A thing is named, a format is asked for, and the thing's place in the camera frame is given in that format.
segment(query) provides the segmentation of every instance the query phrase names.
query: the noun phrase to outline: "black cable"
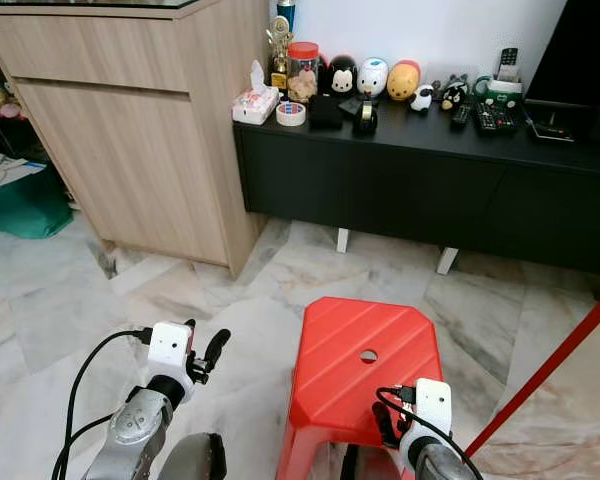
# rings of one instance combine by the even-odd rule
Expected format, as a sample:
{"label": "black cable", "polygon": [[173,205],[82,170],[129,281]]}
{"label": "black cable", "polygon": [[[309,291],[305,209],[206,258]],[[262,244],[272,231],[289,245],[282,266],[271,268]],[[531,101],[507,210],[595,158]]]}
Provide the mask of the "black cable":
{"label": "black cable", "polygon": [[87,367],[89,366],[91,361],[94,359],[94,357],[98,354],[98,352],[100,350],[102,350],[102,348],[107,343],[109,343],[111,340],[113,340],[114,338],[123,337],[123,336],[132,336],[132,337],[139,338],[144,343],[145,338],[143,337],[143,335],[144,335],[144,331],[135,331],[135,330],[124,330],[122,332],[116,332],[112,335],[109,335],[102,342],[100,342],[96,348],[93,349],[93,351],[89,354],[87,359],[82,364],[82,367],[80,367],[80,370],[78,371],[78,375],[76,375],[76,378],[73,381],[73,386],[71,387],[71,393],[69,394],[69,407],[67,408],[67,423],[66,423],[65,430],[64,430],[64,447],[63,447],[63,450],[65,448],[67,449],[67,454],[66,454],[66,458],[64,459],[64,461],[62,461],[60,464],[59,478],[61,480],[65,480],[66,474],[67,474],[67,464],[69,463],[69,448],[71,446],[68,442],[71,440],[71,431],[73,429],[73,409],[74,409],[74,405],[75,405],[75,401],[76,401],[76,394],[78,393],[78,386],[80,385],[80,380],[82,380],[82,376],[84,375],[84,372],[87,370]]}
{"label": "black cable", "polygon": [[438,434],[441,438],[444,438],[445,441],[451,446],[451,448],[453,448],[458,453],[458,455],[460,455],[460,458],[462,458],[462,460],[467,464],[469,469],[476,476],[476,479],[483,480],[482,475],[480,474],[480,471],[476,468],[476,466],[473,464],[471,459],[467,456],[466,453],[464,453],[464,450],[462,450],[458,446],[458,444],[451,439],[451,437],[449,435],[444,433],[442,430],[440,430],[435,425],[420,418],[415,413],[405,410],[401,406],[396,405],[395,403],[393,403],[389,399],[387,399],[384,395],[382,395],[383,393],[390,393],[392,395],[398,395],[397,390],[398,389],[396,389],[396,388],[381,387],[376,390],[376,397],[378,397],[378,400],[380,400],[382,403],[384,403],[387,407],[393,408],[395,411],[402,413],[408,420],[415,420],[423,427],[427,427],[432,432]]}
{"label": "black cable", "polygon": [[102,418],[96,420],[95,422],[91,422],[91,423],[85,425],[80,430],[78,430],[76,433],[74,433],[73,436],[71,436],[71,438],[69,438],[69,441],[66,442],[64,444],[64,447],[62,447],[62,450],[60,450],[60,453],[58,454],[58,458],[56,458],[56,463],[53,466],[53,473],[51,474],[51,480],[57,480],[58,475],[60,473],[60,467],[62,465],[69,463],[69,448],[71,447],[73,442],[75,442],[78,439],[78,437],[80,437],[80,435],[82,435],[84,432],[92,429],[93,427],[97,427],[101,423],[108,421],[112,416],[113,416],[113,414],[111,413],[111,414],[107,415],[106,417],[102,417]]}

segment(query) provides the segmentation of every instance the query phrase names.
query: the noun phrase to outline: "paper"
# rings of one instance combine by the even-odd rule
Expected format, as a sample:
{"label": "paper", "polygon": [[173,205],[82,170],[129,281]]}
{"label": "paper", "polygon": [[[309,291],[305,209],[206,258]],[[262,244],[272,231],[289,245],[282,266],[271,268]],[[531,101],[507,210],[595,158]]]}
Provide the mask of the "paper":
{"label": "paper", "polygon": [[267,88],[264,84],[262,65],[257,60],[254,60],[251,64],[251,88],[253,89],[253,93],[257,95],[262,95]]}

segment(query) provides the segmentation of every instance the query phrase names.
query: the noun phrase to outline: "red lid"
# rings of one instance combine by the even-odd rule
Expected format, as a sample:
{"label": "red lid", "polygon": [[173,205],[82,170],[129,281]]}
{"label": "red lid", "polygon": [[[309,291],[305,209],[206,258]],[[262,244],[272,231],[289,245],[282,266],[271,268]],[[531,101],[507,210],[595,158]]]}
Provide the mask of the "red lid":
{"label": "red lid", "polygon": [[313,60],[318,58],[318,44],[313,42],[295,42],[289,45],[289,56],[298,60]]}

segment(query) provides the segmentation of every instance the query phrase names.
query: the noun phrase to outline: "white wall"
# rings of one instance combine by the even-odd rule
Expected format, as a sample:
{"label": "white wall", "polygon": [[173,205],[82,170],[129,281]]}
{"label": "white wall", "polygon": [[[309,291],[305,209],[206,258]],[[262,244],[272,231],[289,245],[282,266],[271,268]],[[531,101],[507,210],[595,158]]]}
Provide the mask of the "white wall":
{"label": "white wall", "polygon": [[[271,0],[275,12],[275,0]],[[320,45],[327,60],[379,56],[475,65],[494,73],[503,48],[519,48],[522,79],[538,67],[566,0],[296,0],[296,40]]]}

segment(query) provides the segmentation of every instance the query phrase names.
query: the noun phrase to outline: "tissue box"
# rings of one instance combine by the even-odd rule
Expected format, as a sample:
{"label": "tissue box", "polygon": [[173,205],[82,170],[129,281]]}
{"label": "tissue box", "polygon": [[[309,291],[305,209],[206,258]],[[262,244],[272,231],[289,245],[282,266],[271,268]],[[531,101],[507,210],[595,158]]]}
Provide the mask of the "tissue box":
{"label": "tissue box", "polygon": [[262,125],[276,108],[278,100],[278,87],[265,87],[262,93],[251,89],[236,98],[231,114],[236,122]]}

